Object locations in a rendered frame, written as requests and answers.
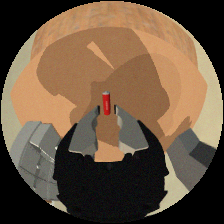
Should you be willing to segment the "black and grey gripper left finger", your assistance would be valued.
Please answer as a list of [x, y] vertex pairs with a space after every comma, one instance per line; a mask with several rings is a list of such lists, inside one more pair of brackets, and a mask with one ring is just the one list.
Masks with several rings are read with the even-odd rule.
[[58, 145], [54, 161], [53, 179], [57, 181], [58, 174], [67, 164], [84, 161], [86, 154], [95, 161], [95, 152], [98, 150], [96, 137], [97, 117], [100, 115], [100, 106], [97, 105], [79, 122], [75, 123]]

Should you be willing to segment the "white chest of drawers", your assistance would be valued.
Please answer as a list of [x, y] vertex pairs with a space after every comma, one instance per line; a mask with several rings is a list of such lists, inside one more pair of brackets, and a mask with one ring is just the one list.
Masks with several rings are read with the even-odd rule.
[[[57, 184], [53, 183], [53, 182], [49, 182], [50, 180], [50, 174], [51, 174], [51, 169], [52, 169], [52, 165], [53, 162], [51, 161], [48, 161], [46, 158], [44, 158], [40, 153], [38, 153], [32, 146], [31, 144], [29, 143], [29, 140], [31, 139], [32, 135], [34, 134], [34, 132], [36, 131], [36, 129], [38, 128], [38, 126], [42, 124], [41, 121], [27, 121], [24, 126], [22, 127], [22, 129], [19, 131], [18, 135], [16, 136], [13, 144], [12, 144], [12, 147], [10, 149], [10, 152], [9, 152], [9, 155], [12, 159], [12, 162], [14, 163], [16, 169], [18, 170], [19, 172], [19, 168], [21, 170], [23, 170], [24, 172], [26, 172], [27, 174], [33, 176], [34, 178], [36, 179], [39, 179], [43, 182], [46, 182], [48, 183], [47, 184], [47, 199], [45, 198], [42, 198], [43, 200], [48, 200], [48, 201], [60, 201], [60, 200], [55, 200], [55, 199], [49, 199], [49, 184], [52, 184], [52, 185], [56, 185]], [[29, 171], [27, 171], [26, 169], [24, 169], [22, 166], [20, 166], [20, 163], [21, 163], [21, 159], [22, 159], [22, 156], [23, 156], [23, 153], [25, 151], [25, 148], [27, 146], [27, 144], [29, 144], [31, 146], [31, 148], [37, 152], [42, 158], [44, 158], [46, 161], [48, 161], [49, 163], [51, 163], [51, 167], [50, 167], [50, 171], [49, 171], [49, 177], [48, 177], [48, 181], [47, 180], [44, 180], [42, 178], [39, 178], [38, 176], [30, 173]]]

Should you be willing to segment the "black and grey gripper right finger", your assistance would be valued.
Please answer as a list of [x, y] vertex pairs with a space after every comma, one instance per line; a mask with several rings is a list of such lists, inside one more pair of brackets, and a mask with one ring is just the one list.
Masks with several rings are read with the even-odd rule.
[[117, 124], [121, 128], [118, 136], [118, 147], [124, 153], [132, 153], [133, 159], [145, 159], [158, 165], [164, 177], [169, 175], [165, 154], [157, 137], [140, 121], [114, 105]]

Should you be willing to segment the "red aa battery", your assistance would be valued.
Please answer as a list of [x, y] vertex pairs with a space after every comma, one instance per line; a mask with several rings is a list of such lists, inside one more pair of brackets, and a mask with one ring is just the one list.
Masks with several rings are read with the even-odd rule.
[[109, 91], [104, 91], [103, 93], [103, 107], [104, 107], [104, 114], [105, 115], [110, 115], [111, 110], [110, 110], [110, 92]]

